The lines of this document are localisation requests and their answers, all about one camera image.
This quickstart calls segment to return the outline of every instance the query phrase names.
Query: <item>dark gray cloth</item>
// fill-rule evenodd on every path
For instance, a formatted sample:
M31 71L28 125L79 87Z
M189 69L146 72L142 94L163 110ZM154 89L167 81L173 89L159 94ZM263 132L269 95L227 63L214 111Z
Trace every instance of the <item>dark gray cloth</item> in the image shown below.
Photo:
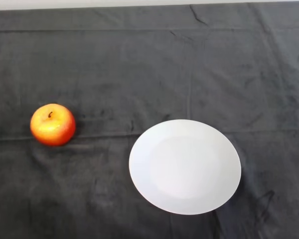
M47 103L63 147L33 139ZM241 164L196 216L147 202L129 153L147 128L207 123ZM0 239L299 239L299 2L0 11Z

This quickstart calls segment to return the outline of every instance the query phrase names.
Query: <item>tablecloth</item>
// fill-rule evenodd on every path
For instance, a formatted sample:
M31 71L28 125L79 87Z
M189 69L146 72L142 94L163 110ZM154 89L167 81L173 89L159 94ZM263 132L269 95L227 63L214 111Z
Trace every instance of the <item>tablecloth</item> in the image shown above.
M63 147L33 139L68 107ZM209 124L242 178L212 212L147 202L129 175L140 134ZM299 239L299 2L0 11L0 239Z

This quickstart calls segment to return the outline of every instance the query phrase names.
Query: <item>apple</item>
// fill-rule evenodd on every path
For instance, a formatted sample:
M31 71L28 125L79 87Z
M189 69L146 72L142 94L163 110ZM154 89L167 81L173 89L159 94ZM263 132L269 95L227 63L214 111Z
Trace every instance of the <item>apple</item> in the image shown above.
M30 129L39 142L49 146L60 146L72 138L75 119L64 106L48 104L34 112Z

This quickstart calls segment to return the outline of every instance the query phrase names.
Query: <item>white wall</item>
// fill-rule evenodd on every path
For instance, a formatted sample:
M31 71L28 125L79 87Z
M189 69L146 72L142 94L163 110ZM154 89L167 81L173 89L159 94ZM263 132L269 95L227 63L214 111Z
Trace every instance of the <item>white wall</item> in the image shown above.
M97 6L176 5L246 1L261 2L287 0L0 0L0 10Z

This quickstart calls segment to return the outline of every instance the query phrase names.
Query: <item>plate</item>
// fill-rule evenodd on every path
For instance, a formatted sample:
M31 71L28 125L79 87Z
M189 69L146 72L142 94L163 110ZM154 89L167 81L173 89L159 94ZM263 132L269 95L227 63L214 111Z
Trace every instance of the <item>plate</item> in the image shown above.
M221 132L177 119L145 131L130 154L132 181L145 199L165 211L194 215L226 203L236 191L241 165Z

